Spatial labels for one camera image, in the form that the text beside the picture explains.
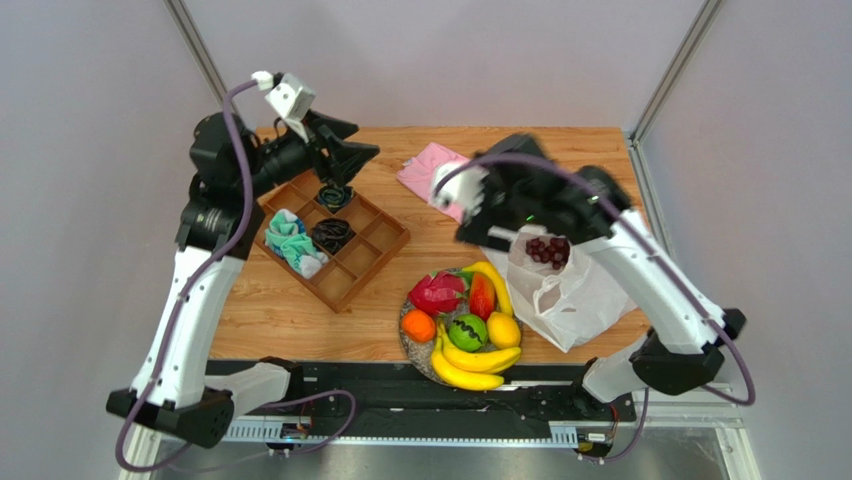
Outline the pink folded cloth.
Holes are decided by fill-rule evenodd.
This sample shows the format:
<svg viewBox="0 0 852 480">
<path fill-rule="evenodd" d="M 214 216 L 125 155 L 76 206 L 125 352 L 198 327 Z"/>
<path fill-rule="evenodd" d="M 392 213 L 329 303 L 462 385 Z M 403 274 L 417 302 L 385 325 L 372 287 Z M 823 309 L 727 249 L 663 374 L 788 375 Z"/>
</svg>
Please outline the pink folded cloth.
<svg viewBox="0 0 852 480">
<path fill-rule="evenodd" d="M 431 182 L 433 174 L 439 167 L 447 163 L 457 164 L 468 161 L 467 157 L 443 145 L 430 142 L 420 153 L 403 164 L 403 168 L 396 174 L 396 179 L 429 206 L 460 223 L 463 212 L 457 205 L 437 207 L 430 202 Z"/>
</svg>

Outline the yellow fake lemon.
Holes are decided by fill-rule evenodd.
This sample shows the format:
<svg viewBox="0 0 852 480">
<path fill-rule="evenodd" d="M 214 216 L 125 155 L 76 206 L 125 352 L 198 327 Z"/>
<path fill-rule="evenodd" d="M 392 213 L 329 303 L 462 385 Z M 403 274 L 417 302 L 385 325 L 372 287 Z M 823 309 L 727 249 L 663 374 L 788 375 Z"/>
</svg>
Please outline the yellow fake lemon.
<svg viewBox="0 0 852 480">
<path fill-rule="evenodd" d="M 505 313 L 495 311 L 486 321 L 490 342 L 498 349 L 519 347 L 522 339 L 521 329 L 516 320 Z"/>
</svg>

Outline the brown wooden divided tray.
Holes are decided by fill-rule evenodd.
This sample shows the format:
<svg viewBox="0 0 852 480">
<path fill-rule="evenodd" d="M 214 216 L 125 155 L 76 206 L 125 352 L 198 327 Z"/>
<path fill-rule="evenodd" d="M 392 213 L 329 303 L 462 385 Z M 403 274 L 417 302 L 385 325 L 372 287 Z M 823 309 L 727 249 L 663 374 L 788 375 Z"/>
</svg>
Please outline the brown wooden divided tray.
<svg viewBox="0 0 852 480">
<path fill-rule="evenodd" d="M 259 231 L 255 243 L 273 262 L 302 286 L 340 313 L 345 306 L 396 256 L 409 242 L 410 232 L 390 214 L 380 209 L 359 192 L 354 191 L 347 205 L 334 211 L 319 202 L 322 183 L 308 172 L 273 189 L 259 200 L 266 218 L 266 228 L 280 209 L 294 213 L 311 230 L 327 219 L 346 221 L 351 238 L 329 255 L 329 261 L 312 278 L 306 279 L 290 268 L 286 260 L 265 245 L 264 232 Z"/>
</svg>

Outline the orange fake orange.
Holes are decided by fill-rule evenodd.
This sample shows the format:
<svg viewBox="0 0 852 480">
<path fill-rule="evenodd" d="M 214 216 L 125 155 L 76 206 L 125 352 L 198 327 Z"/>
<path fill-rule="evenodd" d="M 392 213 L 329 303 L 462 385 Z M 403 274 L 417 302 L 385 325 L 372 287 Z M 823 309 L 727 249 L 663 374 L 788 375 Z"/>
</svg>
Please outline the orange fake orange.
<svg viewBox="0 0 852 480">
<path fill-rule="evenodd" d="M 412 341 L 426 343 L 437 334 L 435 320 L 426 312 L 413 309 L 406 313 L 400 323 L 403 333 Z"/>
</svg>

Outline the single yellow fake banana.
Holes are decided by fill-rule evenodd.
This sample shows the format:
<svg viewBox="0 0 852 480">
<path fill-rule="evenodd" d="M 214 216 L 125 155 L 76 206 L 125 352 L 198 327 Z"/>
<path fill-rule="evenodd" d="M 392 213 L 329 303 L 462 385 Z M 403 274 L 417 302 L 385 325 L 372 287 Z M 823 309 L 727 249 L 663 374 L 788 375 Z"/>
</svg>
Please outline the single yellow fake banana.
<svg viewBox="0 0 852 480">
<path fill-rule="evenodd" d="M 465 273 L 480 273 L 487 277 L 495 288 L 499 309 L 502 313 L 514 316 L 514 308 L 506 286 L 506 282 L 496 267 L 488 261 L 478 261 L 461 269 Z"/>
</svg>

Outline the green fake melon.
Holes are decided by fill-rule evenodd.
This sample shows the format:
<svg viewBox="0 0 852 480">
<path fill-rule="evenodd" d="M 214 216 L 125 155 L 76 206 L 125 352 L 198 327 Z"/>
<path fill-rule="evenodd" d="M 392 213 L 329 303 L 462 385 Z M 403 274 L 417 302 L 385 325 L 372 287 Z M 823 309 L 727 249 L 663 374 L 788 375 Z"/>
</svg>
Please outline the green fake melon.
<svg viewBox="0 0 852 480">
<path fill-rule="evenodd" d="M 468 353 L 476 352 L 489 341 L 486 322 L 475 314 L 463 314 L 452 319 L 448 337 L 455 347 Z"/>
</svg>

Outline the white teal rolled sock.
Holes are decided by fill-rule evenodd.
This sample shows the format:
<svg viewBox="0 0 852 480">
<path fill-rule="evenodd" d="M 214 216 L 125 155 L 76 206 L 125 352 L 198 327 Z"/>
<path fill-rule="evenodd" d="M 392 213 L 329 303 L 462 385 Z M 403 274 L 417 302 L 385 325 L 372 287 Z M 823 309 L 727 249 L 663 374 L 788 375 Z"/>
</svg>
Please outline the white teal rolled sock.
<svg viewBox="0 0 852 480">
<path fill-rule="evenodd" d="M 264 231 L 264 245 L 307 280 L 329 262 L 328 255 L 314 245 L 304 222 L 288 209 L 273 214 Z"/>
</svg>

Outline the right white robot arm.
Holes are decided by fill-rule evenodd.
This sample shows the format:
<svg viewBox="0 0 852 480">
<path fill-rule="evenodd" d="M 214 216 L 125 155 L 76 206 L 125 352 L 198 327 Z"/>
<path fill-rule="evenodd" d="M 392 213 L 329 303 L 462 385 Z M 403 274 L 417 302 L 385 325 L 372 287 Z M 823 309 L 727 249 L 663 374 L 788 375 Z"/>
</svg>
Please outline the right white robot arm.
<svg viewBox="0 0 852 480">
<path fill-rule="evenodd" d="M 491 231 L 543 227 L 590 256 L 647 316 L 636 343 L 595 359 L 576 390 L 601 403 L 642 389 L 677 396 L 713 390 L 727 357 L 743 357 L 735 341 L 746 319 L 706 298 L 659 246 L 639 211 L 611 175 L 585 166 L 570 172 L 530 134 L 510 135 L 471 160 L 438 169 L 431 198 L 455 204 L 463 217 L 458 241 L 506 251 Z"/>
</svg>

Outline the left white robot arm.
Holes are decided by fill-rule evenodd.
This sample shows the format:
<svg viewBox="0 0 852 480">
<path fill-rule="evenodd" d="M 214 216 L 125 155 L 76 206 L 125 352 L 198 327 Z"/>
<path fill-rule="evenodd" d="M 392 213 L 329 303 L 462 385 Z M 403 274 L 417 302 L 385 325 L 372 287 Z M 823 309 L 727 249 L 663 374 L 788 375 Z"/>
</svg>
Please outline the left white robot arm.
<svg viewBox="0 0 852 480">
<path fill-rule="evenodd" d="M 257 197 L 312 173 L 351 182 L 380 149 L 354 140 L 355 124 L 309 112 L 306 136 L 263 141 L 237 116 L 215 113 L 195 127 L 195 175 L 176 235 L 175 268 L 155 339 L 137 376 L 106 401 L 109 413 L 192 445 L 212 448 L 232 421 L 302 386 L 298 364 L 267 357 L 227 376 L 206 372 L 225 301 L 265 215 Z M 254 197 L 246 198 L 235 150 L 248 158 Z"/>
</svg>

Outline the dark red fake grapes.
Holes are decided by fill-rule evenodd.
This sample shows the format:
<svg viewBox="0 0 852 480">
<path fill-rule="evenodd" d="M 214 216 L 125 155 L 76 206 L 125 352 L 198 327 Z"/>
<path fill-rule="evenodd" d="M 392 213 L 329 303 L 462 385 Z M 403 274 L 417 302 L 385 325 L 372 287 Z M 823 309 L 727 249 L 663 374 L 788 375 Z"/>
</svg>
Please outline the dark red fake grapes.
<svg viewBox="0 0 852 480">
<path fill-rule="evenodd" d="M 568 263 L 571 245 L 562 237 L 534 237 L 525 242 L 525 252 L 534 263 L 561 271 Z"/>
</svg>

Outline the red fake dragon fruit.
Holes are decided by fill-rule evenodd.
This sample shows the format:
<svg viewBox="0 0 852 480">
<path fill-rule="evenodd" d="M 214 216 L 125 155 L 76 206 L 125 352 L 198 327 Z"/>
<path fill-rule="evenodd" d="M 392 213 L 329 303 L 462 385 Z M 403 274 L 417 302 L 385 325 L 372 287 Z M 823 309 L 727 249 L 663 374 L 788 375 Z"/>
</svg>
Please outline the red fake dragon fruit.
<svg viewBox="0 0 852 480">
<path fill-rule="evenodd" d="M 466 299 L 468 280 L 448 270 L 424 276 L 407 294 L 409 302 L 424 313 L 435 316 L 456 310 Z"/>
</svg>

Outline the white plastic bag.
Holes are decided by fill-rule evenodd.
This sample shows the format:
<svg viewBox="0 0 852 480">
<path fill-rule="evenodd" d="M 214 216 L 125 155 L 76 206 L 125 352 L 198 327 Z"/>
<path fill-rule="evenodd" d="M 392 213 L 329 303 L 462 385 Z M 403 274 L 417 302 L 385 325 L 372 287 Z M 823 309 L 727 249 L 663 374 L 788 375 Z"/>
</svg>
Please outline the white plastic bag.
<svg viewBox="0 0 852 480">
<path fill-rule="evenodd" d="M 571 248 L 559 270 L 534 262 L 525 244 L 552 239 L 544 228 L 497 229 L 494 235 L 509 240 L 510 250 L 481 251 L 504 279 L 514 316 L 559 350 L 568 352 L 593 340 L 637 308 L 609 272 L 582 251 Z"/>
</svg>

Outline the speckled round plate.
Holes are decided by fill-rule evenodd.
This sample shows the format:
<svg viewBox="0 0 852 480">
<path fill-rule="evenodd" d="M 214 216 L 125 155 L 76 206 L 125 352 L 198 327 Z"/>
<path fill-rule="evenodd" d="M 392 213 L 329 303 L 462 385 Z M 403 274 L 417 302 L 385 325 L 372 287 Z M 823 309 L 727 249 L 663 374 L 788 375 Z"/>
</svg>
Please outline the speckled round plate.
<svg viewBox="0 0 852 480">
<path fill-rule="evenodd" d="M 469 308 L 468 308 L 468 295 L 469 295 L 469 289 L 470 289 L 470 284 L 471 284 L 473 273 L 465 273 L 465 272 L 462 272 L 461 269 L 462 268 L 452 268 L 452 269 L 446 269 L 446 270 L 448 270 L 450 272 L 456 272 L 457 274 L 465 277 L 468 280 L 469 287 L 468 287 L 468 290 L 467 290 L 466 299 L 459 305 L 459 307 L 456 310 L 454 310 L 450 313 L 444 313 L 444 314 L 438 314 L 438 315 L 435 315 L 435 316 L 431 316 L 435 320 L 437 330 L 438 330 L 438 326 L 440 324 L 442 324 L 445 327 L 447 334 L 448 334 L 450 322 L 451 322 L 452 319 L 454 319 L 455 317 L 457 317 L 459 315 L 471 314 L 469 312 Z M 417 308 L 415 308 L 409 302 L 407 295 L 406 295 L 406 299 L 403 302 L 403 305 L 402 305 L 402 308 L 401 308 L 400 319 L 399 319 L 399 335 L 400 335 L 400 340 L 401 340 L 401 343 L 402 343 L 402 346 L 403 346 L 403 350 L 405 351 L 408 359 L 415 366 L 415 368 L 417 370 L 419 370 L 421 373 L 423 373 L 427 378 L 429 378 L 429 379 L 431 379 L 431 380 L 433 380 L 433 381 L 435 381 L 439 384 L 442 384 L 442 385 L 445 385 L 445 386 L 450 386 L 450 385 L 444 383 L 436 375 L 436 373 L 434 372 L 434 370 L 431 367 L 430 358 L 431 358 L 431 353 L 433 352 L 433 349 L 435 347 L 435 338 L 436 338 L 437 334 L 434 337 L 434 339 L 429 341 L 429 342 L 417 343 L 417 342 L 410 340 L 403 333 L 403 331 L 400 327 L 402 317 L 406 313 L 408 313 L 409 311 L 411 311 L 413 309 L 417 309 Z M 518 326 L 520 327 L 521 333 L 522 333 L 522 328 L 521 328 L 520 322 L 518 320 L 516 320 L 516 322 L 518 323 Z M 498 348 L 496 346 L 494 346 L 489 340 L 488 343 L 483 348 L 481 348 L 481 349 L 479 349 L 479 350 L 477 350 L 476 352 L 473 352 L 473 353 L 485 353 L 485 352 L 491 352 L 491 351 L 495 351 L 495 350 L 498 350 Z"/>
</svg>

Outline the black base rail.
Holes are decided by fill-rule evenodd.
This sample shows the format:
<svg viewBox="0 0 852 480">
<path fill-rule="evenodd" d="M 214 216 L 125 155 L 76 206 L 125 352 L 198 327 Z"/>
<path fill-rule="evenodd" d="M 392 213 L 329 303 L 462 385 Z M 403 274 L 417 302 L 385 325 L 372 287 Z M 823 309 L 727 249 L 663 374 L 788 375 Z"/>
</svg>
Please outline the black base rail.
<svg viewBox="0 0 852 480">
<path fill-rule="evenodd" d="M 305 406 L 255 410 L 233 421 L 229 440 L 315 443 L 344 430 L 345 441 L 571 444 L 574 426 L 609 431 L 636 421 L 629 395 L 611 407 L 580 411 L 569 396 L 577 365 L 521 365 L 493 392 L 440 385 L 409 363 L 306 362 L 299 397 L 346 390 Z"/>
</svg>

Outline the yellow fake banana bunch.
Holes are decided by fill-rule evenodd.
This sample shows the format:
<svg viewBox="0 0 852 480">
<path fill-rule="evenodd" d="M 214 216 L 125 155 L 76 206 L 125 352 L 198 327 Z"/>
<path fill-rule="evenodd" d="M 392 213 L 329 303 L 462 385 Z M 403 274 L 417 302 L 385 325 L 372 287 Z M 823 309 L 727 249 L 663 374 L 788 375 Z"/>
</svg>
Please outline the yellow fake banana bunch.
<svg viewBox="0 0 852 480">
<path fill-rule="evenodd" d="M 485 353 L 465 352 L 451 342 L 440 324 L 430 362 L 444 383 L 463 390 L 488 391 L 504 384 L 502 373 L 520 359 L 521 353 L 520 347 Z"/>
</svg>

